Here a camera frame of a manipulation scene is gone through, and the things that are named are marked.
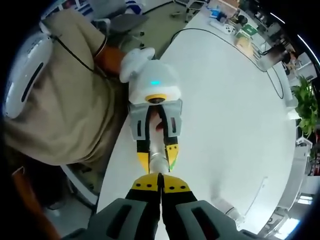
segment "white curved table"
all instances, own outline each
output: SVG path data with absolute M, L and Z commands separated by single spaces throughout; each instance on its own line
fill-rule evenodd
M 202 13 L 186 28 L 208 29 Z M 179 155 L 172 175 L 188 183 L 198 200 L 219 195 L 245 215 L 241 226 L 257 234 L 275 210 L 294 158 L 296 125 L 287 117 L 266 73 L 239 51 L 203 31 L 181 32 L 161 60 L 181 77 L 183 100 Z M 285 85 L 281 64 L 275 67 Z M 276 74 L 270 76 L 281 93 Z M 114 147 L 97 211 L 124 198 L 144 175 L 127 118 Z M 168 239 L 159 223 L 156 239 Z

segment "person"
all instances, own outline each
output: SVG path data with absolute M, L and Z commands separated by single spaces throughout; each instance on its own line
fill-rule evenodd
M 298 61 L 298 55 L 295 51 L 289 51 L 283 57 L 283 66 L 285 70 L 285 74 L 288 76 L 290 73 L 296 73 L 296 64 Z
M 89 68 L 120 73 L 124 53 L 82 14 L 66 9 L 43 23 Z M 83 163 L 100 170 L 127 116 L 127 86 L 82 66 L 57 41 L 22 113 L 5 118 L 8 146 L 49 165 Z

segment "window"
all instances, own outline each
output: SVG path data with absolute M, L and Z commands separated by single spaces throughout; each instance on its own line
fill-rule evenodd
M 278 232 L 274 235 L 278 239 L 285 239 L 288 235 L 296 228 L 299 220 L 294 218 L 289 218 L 285 223 L 280 227 Z
M 311 205 L 313 200 L 312 196 L 304 196 L 301 195 L 298 199 L 298 204 L 306 204 L 306 205 Z

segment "black cable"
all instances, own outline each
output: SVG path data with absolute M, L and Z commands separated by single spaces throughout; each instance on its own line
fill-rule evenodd
M 85 64 L 79 57 L 77 57 L 77 55 L 75 55 L 61 40 L 59 37 L 52 35 L 51 36 L 52 39 L 56 40 L 72 57 L 74 57 L 82 66 L 84 66 L 86 69 L 88 69 L 90 72 L 92 72 L 93 74 L 96 74 L 98 76 L 100 76 L 103 79 L 106 79 L 107 77 L 104 76 L 102 73 L 91 69 L 87 64 Z
M 174 41 L 175 37 L 176 37 L 179 33 L 183 32 L 183 31 L 186 31 L 186 30 L 199 30 L 199 31 L 207 32 L 207 33 L 209 33 L 209 34 L 212 34 L 212 35 L 216 36 L 217 38 L 221 39 L 222 41 L 224 41 L 225 43 L 229 44 L 230 46 L 232 46 L 233 48 L 235 48 L 237 51 L 239 51 L 239 50 L 236 48 L 236 46 L 234 46 L 233 44 L 227 42 L 227 41 L 224 40 L 222 37 L 218 36 L 217 34 L 213 33 L 212 31 L 205 30 L 205 29 L 201 29 L 201 28 L 195 28 L 195 27 L 184 28 L 184 29 L 181 29 L 181 30 L 177 31 L 177 32 L 172 36 L 172 38 L 171 38 L 171 40 L 170 40 L 170 44 Z M 272 69 L 274 70 L 274 72 L 275 72 L 275 74 L 276 74 L 276 76 L 277 76 L 277 78 L 278 78 L 278 80 L 279 80 L 279 83 L 280 83 L 280 86 L 281 86 L 281 91 L 282 91 L 282 96 L 280 96 L 280 94 L 278 93 L 278 91 L 277 91 L 277 89 L 276 89 L 276 87 L 275 87 L 275 85 L 274 85 L 274 82 L 272 81 L 269 73 L 268 73 L 267 71 L 261 70 L 261 69 L 254 63 L 254 61 L 252 61 L 248 56 L 246 56 L 246 55 L 244 55 L 244 56 L 245 56 L 253 65 L 255 65 L 261 72 L 267 73 L 267 75 L 268 75 L 268 77 L 269 77 L 269 79 L 270 79 L 270 82 L 271 82 L 271 84 L 272 84 L 272 86 L 273 86 L 276 94 L 278 95 L 278 97 L 279 97 L 280 99 L 284 99 L 284 96 L 285 96 L 285 94 L 284 94 L 284 88 L 283 88 L 283 86 L 282 86 L 282 83 L 281 83 L 281 81 L 280 81 L 280 78 L 279 78 L 276 70 L 272 67 Z

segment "green leaves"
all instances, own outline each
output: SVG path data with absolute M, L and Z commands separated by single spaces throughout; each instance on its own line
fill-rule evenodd
M 316 130 L 318 119 L 318 104 L 312 91 L 311 84 L 304 76 L 298 77 L 301 86 L 293 86 L 292 92 L 298 100 L 296 112 L 302 118 L 299 123 L 301 130 L 307 135 L 307 138 Z

